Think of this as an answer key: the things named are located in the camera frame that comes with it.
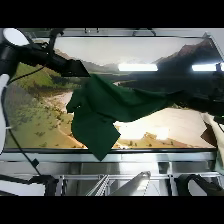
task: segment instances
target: green cloth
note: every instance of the green cloth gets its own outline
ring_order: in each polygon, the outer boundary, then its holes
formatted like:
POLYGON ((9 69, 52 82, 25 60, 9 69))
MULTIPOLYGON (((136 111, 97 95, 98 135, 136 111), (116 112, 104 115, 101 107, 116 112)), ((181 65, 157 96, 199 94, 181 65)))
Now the green cloth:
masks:
POLYGON ((120 136, 115 121, 135 121, 172 105, 180 95, 124 88, 92 75, 82 89, 74 90, 66 108, 74 112, 73 136, 101 161, 120 136))

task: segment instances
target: cable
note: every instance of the cable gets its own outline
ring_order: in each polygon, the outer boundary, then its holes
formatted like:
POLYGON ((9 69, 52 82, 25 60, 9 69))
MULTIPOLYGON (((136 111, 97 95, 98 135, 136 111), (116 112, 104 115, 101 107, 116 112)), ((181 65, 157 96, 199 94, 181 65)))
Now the cable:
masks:
MULTIPOLYGON (((5 106, 4 106, 5 95, 6 95, 6 87, 2 91, 1 104, 2 104, 2 110, 3 110, 3 115, 4 115, 4 118, 5 118, 6 126, 7 127, 10 127, 9 119, 7 117, 6 110, 5 110, 5 106)), ((17 147, 19 148, 20 152, 25 156, 25 158, 29 161, 29 163, 31 164, 31 166, 36 170, 37 174, 39 176, 41 176, 41 173, 39 172, 39 170, 33 165, 33 162, 31 161, 31 159, 26 155, 26 153, 23 151, 23 149, 19 145, 19 143, 16 140, 16 138, 15 138, 14 134, 12 133, 12 130, 11 129, 9 129, 9 133, 12 136, 13 141, 15 142, 15 144, 17 145, 17 147)))
POLYGON ((22 78, 24 78, 24 77, 27 77, 27 76, 29 76, 29 75, 32 75, 32 74, 34 74, 34 73, 36 73, 36 72, 39 72, 39 71, 42 70, 45 66, 46 66, 46 64, 45 64, 44 66, 42 66, 41 68, 38 68, 38 69, 35 70, 35 71, 32 71, 32 72, 30 72, 30 73, 27 73, 27 74, 25 74, 25 75, 22 75, 22 76, 19 76, 19 77, 17 77, 17 78, 14 78, 14 79, 10 80, 10 81, 8 82, 8 85, 11 84, 12 82, 15 82, 15 81, 19 80, 19 79, 22 79, 22 78))
POLYGON ((219 128, 222 130, 222 132, 224 133, 224 130, 222 129, 222 127, 220 126, 220 124, 218 123, 219 128))

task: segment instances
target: large display screen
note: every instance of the large display screen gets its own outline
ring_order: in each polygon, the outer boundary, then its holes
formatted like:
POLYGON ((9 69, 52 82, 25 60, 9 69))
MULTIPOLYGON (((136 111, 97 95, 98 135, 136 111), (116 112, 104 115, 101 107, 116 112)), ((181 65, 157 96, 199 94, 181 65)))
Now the large display screen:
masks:
MULTIPOLYGON (((44 42, 48 39, 36 39, 44 42)), ((208 97, 215 80, 204 65, 222 62, 211 39, 177 37, 59 37, 55 53, 81 60, 87 71, 114 85, 155 92, 187 90, 208 97), (120 64, 154 64, 156 71, 120 71, 120 64), (201 70, 194 69, 199 65, 201 70)), ((20 64, 16 76, 36 68, 20 64)), ((86 146, 71 133, 75 114, 66 104, 88 78, 63 78, 48 68, 8 87, 5 106, 23 148, 74 149, 86 146)), ((173 105, 130 123, 115 122, 121 133, 113 148, 212 148, 202 138, 207 127, 200 112, 173 105)), ((7 135, 5 148, 15 148, 7 135)))

